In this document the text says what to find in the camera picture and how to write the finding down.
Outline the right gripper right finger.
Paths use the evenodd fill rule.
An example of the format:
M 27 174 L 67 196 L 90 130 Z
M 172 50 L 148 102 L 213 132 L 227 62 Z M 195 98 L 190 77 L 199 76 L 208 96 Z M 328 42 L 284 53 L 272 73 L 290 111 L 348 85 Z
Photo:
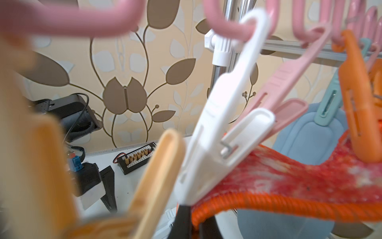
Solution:
M 215 216 L 212 216 L 199 224 L 199 238 L 223 239 L 218 224 L 216 222 Z

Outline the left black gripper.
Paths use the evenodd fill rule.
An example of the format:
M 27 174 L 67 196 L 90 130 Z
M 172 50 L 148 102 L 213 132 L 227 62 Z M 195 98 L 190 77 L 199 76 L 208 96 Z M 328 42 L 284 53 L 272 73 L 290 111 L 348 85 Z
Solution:
M 105 195 L 101 200 L 111 213 L 116 213 L 115 174 L 112 167 L 108 166 L 99 172 L 95 163 L 83 163 L 82 166 L 79 171 L 71 172 L 71 179 L 76 188 L 74 195 L 80 197 L 102 181 Z

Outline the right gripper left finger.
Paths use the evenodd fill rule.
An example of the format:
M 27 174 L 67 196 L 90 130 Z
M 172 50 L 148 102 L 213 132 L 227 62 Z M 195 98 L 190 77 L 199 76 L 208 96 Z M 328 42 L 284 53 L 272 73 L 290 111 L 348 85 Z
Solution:
M 192 238 L 191 206 L 180 205 L 168 239 Z

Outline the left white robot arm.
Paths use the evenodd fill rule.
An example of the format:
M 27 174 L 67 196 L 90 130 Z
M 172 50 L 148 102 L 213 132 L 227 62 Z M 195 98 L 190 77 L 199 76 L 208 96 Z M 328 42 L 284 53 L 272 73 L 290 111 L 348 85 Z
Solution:
M 69 144 L 101 129 L 89 107 L 87 94 L 75 93 L 56 100 L 29 101 L 29 107 L 37 113 L 51 114 L 61 124 L 65 144 Z M 68 147 L 68 173 L 76 186 L 75 198 L 83 210 L 101 200 L 111 213 L 117 212 L 115 197 L 115 173 L 111 166 L 100 170 L 96 163 L 85 161 L 86 152 L 81 146 Z

